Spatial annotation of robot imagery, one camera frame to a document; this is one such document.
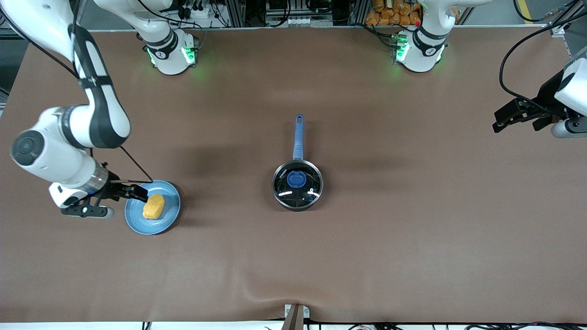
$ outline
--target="yellow sponge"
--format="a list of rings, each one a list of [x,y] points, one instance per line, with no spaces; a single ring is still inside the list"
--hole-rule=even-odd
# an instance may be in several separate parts
[[[163,196],[159,194],[153,194],[143,207],[143,217],[145,219],[157,219],[161,215],[161,211],[163,211],[163,207],[165,206],[165,199]]]

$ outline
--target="robotic arm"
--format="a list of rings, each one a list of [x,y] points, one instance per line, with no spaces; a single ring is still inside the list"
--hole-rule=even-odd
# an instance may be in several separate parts
[[[160,18],[173,0],[94,0],[96,5],[129,23],[147,45],[153,65],[166,75],[177,75],[195,65],[195,39],[181,29],[171,29]]]
[[[516,98],[495,112],[493,130],[501,132],[509,125],[534,120],[539,131],[554,124],[557,138],[587,136],[587,47],[577,53],[556,75],[544,83],[538,95],[527,100]]]
[[[451,7],[475,7],[492,0],[418,0],[424,8],[422,23],[413,31],[404,30],[406,36],[396,61],[414,72],[426,72],[440,61],[444,41],[453,29],[456,17]]]
[[[13,28],[41,47],[73,63],[87,105],[52,107],[22,132],[11,148],[13,160],[26,171],[52,182],[49,192],[63,214],[110,217],[112,209],[90,204],[99,200],[147,200],[147,191],[125,186],[90,157],[85,148],[117,148],[130,134],[130,122],[114,91],[91,34],[73,21],[68,0],[0,0]]]

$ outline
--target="brown tablecloth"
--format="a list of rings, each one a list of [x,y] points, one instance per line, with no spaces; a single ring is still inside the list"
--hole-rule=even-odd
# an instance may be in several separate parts
[[[431,72],[393,66],[362,29],[209,32],[198,67],[164,76],[134,33],[96,40],[133,124],[125,146],[178,184],[184,214],[158,236],[62,216],[9,147],[42,110],[86,102],[29,49],[0,120],[0,321],[268,319],[587,322],[587,139],[519,124],[494,134],[505,52],[535,28],[462,28]],[[533,96],[568,60],[531,39],[506,80]],[[321,200],[271,194],[306,117]],[[121,177],[120,150],[96,150]]]

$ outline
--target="cable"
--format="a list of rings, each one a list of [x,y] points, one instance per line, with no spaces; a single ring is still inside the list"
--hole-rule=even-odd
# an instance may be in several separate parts
[[[393,25],[393,26],[399,26],[400,28],[402,28],[402,29],[404,29],[404,30],[406,30],[406,31],[409,31],[409,32],[415,32],[416,30],[418,30],[418,28],[416,28],[416,29],[413,29],[413,30],[410,30],[410,29],[408,29],[407,27],[405,27],[405,26],[403,26],[403,25],[399,25],[399,24],[392,24],[392,25]]]
[[[130,158],[130,160],[132,160],[133,163],[143,172],[143,174],[149,178],[149,181],[116,180],[116,182],[120,182],[120,183],[122,183],[122,182],[125,182],[125,183],[153,183],[153,178],[151,178],[151,176],[141,167],[141,165],[139,165],[139,163],[133,158],[133,156],[131,156],[130,153],[128,151],[126,151],[126,149],[123,146],[120,146],[120,148],[122,149],[122,151],[124,151],[124,153],[126,153],[126,155]]]
[[[24,33],[22,33],[22,31],[16,27],[16,25],[10,20],[10,18],[7,15],[4,15],[4,13],[2,12],[2,9],[0,9],[0,14],[2,14],[2,16],[4,16],[4,18],[6,19],[6,21],[8,21],[8,25],[16,32],[18,33],[21,37],[23,37],[26,41],[30,42],[34,47],[38,48],[41,52],[43,52],[45,55],[47,55],[48,57],[50,57],[52,60],[54,60],[55,62],[57,62],[59,65],[63,66],[64,69],[66,69],[69,73],[72,74],[72,76],[75,77],[75,79],[78,79],[78,75],[77,73],[70,67],[68,67],[65,63],[63,63],[60,59],[56,58],[53,54],[49,53],[47,50],[45,50],[43,47],[39,46],[36,42],[34,42],[31,38],[29,38],[28,35],[25,35]]]
[[[212,28],[212,22],[210,22],[210,27],[204,31],[204,36],[202,37],[202,41],[198,45],[198,50],[202,49],[202,47],[204,46],[204,41],[206,40],[206,36],[208,35],[208,30],[210,30],[210,28]]]
[[[218,20],[220,21],[220,23],[224,25],[225,28],[230,28],[228,22],[224,20],[224,17],[222,17],[222,12],[220,11],[220,7],[218,7],[218,3],[216,2],[216,0],[210,0],[210,8],[212,8],[214,15],[218,15]]]
[[[0,26],[2,26],[2,24],[4,24],[6,22],[6,18],[4,17],[4,14],[2,13],[2,10],[0,9]]]
[[[382,44],[384,44],[385,46],[387,46],[387,47],[389,47],[389,48],[393,48],[393,46],[392,46],[391,44],[389,44],[389,43],[385,42],[385,41],[382,39],[382,37],[383,37],[383,38],[391,38],[391,37],[392,37],[392,35],[388,35],[388,34],[385,34],[385,33],[378,32],[377,30],[375,30],[375,26],[373,26],[373,27],[372,27],[373,29],[371,29],[371,28],[370,28],[370,27],[368,27],[367,25],[365,25],[365,24],[361,24],[361,23],[353,23],[353,24],[351,24],[351,25],[361,26],[363,29],[365,29],[365,30],[367,30],[367,31],[371,32],[372,34],[374,34],[374,35],[377,37],[377,39],[378,39],[378,40],[379,40],[379,41],[380,41]]]
[[[557,23],[558,21],[560,21],[560,20],[561,20],[561,18],[562,18],[563,16],[565,16],[565,15],[566,15],[566,13],[568,13],[568,12],[569,12],[569,11],[572,9],[572,7],[573,7],[573,6],[574,6],[574,5],[575,5],[577,2],[579,2],[579,1],[580,1],[580,0],[573,0],[572,2],[568,3],[568,4],[567,4],[567,6],[568,6],[568,7],[566,8],[566,10],[565,10],[565,11],[564,11],[562,14],[558,15],[558,17],[557,17],[557,18],[556,18],[556,19],[555,19],[555,20],[552,22],[552,24],[555,24],[555,23]]]
[[[520,46],[522,43],[524,43],[524,42],[525,42],[525,41],[527,41],[528,39],[530,39],[530,38],[532,38],[532,37],[534,37],[534,36],[537,36],[537,35],[539,35],[540,33],[546,32],[546,31],[548,31],[548,30],[550,30],[550,29],[556,28],[557,26],[561,26],[561,25],[565,25],[565,24],[567,24],[567,23],[570,23],[570,22],[572,22],[572,21],[574,21],[574,20],[576,20],[576,19],[578,19],[578,18],[581,18],[581,17],[583,17],[583,16],[585,16],[585,15],[587,15],[587,12],[584,12],[584,13],[582,13],[582,14],[579,14],[579,15],[577,15],[577,16],[575,16],[575,17],[571,17],[571,18],[569,18],[569,19],[566,19],[566,20],[564,20],[564,21],[562,21],[562,22],[558,22],[558,23],[557,23],[557,24],[555,24],[555,25],[552,25],[552,26],[547,26],[547,27],[545,27],[545,28],[542,28],[542,29],[540,29],[540,30],[538,30],[538,31],[536,31],[536,32],[533,32],[533,33],[529,34],[528,36],[524,37],[522,40],[518,41],[518,42],[517,42],[517,43],[516,43],[516,44],[515,44],[515,45],[514,45],[514,46],[513,46],[513,47],[512,47],[512,48],[511,48],[511,49],[510,49],[510,50],[509,50],[509,51],[508,51],[506,54],[505,54],[505,57],[504,57],[503,61],[501,61],[501,66],[500,66],[500,85],[501,85],[501,88],[503,88],[503,90],[504,90],[504,91],[506,91],[507,93],[509,93],[509,94],[511,94],[511,95],[513,95],[513,96],[515,96],[515,97],[517,97],[517,98],[520,98],[520,99],[522,99],[522,100],[524,100],[524,101],[526,101],[526,102],[530,103],[531,105],[533,105],[533,106],[535,106],[535,107],[539,108],[540,110],[544,111],[545,113],[550,113],[550,114],[552,114],[552,112],[551,112],[551,111],[549,111],[548,109],[544,108],[543,106],[541,106],[541,105],[537,104],[536,102],[532,101],[531,99],[529,99],[529,98],[527,98],[527,97],[525,97],[525,96],[523,96],[523,95],[521,95],[521,94],[515,93],[514,91],[510,90],[509,88],[507,88],[507,87],[505,86],[505,84],[504,84],[504,67],[505,67],[505,63],[507,62],[508,58],[510,58],[510,55],[511,55],[511,54],[514,52],[514,50],[516,50],[516,48],[517,48],[517,47],[519,47],[519,46]]]
[[[548,322],[532,322],[532,323],[528,323],[528,324],[524,324],[524,325],[520,325],[517,326],[515,328],[510,326],[510,329],[512,330],[519,330],[522,328],[526,328],[527,326],[550,326],[551,328],[559,328],[559,329],[563,329],[563,330],[572,330],[572,328],[566,326],[566,325],[562,325],[562,324],[553,324],[553,323],[548,323]]]
[[[259,7],[262,2],[263,2],[263,0],[257,0],[257,5],[255,8],[255,11],[257,12],[257,19],[263,24],[264,27],[277,28],[288,21],[289,15],[291,14],[291,11],[292,11],[292,4],[291,4],[290,0],[284,0],[284,17],[282,17],[281,20],[279,21],[279,23],[276,25],[267,24],[267,22],[261,17],[261,13],[264,10],[262,8],[261,8],[261,10],[259,10]]]
[[[194,22],[183,22],[183,21],[178,21],[178,20],[176,20],[176,19],[173,19],[173,18],[169,18],[169,17],[161,16],[161,15],[157,14],[156,12],[152,11],[152,10],[151,10],[149,7],[147,7],[147,6],[144,4],[143,0],[137,0],[137,1],[138,1],[138,2],[141,4],[141,6],[143,6],[143,7],[144,7],[144,8],[145,8],[145,9],[146,9],[146,10],[147,10],[149,13],[151,13],[151,14],[153,14],[153,15],[155,15],[155,16],[157,16],[157,17],[159,17],[159,18],[166,19],[168,22],[169,22],[169,21],[171,21],[171,22],[175,22],[175,23],[179,23],[179,24],[192,24],[192,25],[194,25],[194,27],[196,27],[196,26],[197,26],[197,27],[198,27],[198,29],[203,29],[203,28],[202,28],[202,26],[200,26],[200,24],[198,24],[198,23],[194,23]]]
[[[314,8],[314,7],[310,6],[310,0],[306,0],[306,7],[308,7],[308,9],[315,12],[316,14],[326,14],[326,13],[329,13],[332,11],[332,3],[330,3],[328,8],[320,9],[320,8]]]
[[[518,0],[513,0],[514,1],[514,8],[515,8],[515,12],[518,13],[518,16],[520,16],[523,20],[527,21],[527,22],[532,22],[532,23],[536,23],[536,22],[540,22],[540,19],[531,19],[531,18],[527,18],[524,16],[524,14],[522,14],[521,11],[519,11],[519,7],[518,7]]]
[[[583,5],[579,6],[579,8],[578,8],[577,10],[575,10],[575,11],[573,12],[573,14],[572,14],[571,16],[569,16],[569,17],[573,17],[573,16],[575,16],[575,15],[576,15],[578,12],[580,12],[580,11],[581,11],[581,10],[583,10],[583,9],[585,9],[585,7],[584,7]]]
[[[389,48],[393,48],[393,46],[387,42],[385,42],[383,39],[381,39],[382,37],[378,34],[377,31],[375,31],[375,27],[373,27],[373,31],[375,33],[375,35],[377,36],[377,39],[379,39],[379,41],[381,41],[382,44],[386,45]]]

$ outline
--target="blue handle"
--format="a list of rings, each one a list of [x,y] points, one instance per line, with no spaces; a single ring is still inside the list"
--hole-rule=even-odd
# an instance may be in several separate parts
[[[293,159],[303,159],[303,116],[295,116],[295,137],[293,138]]]

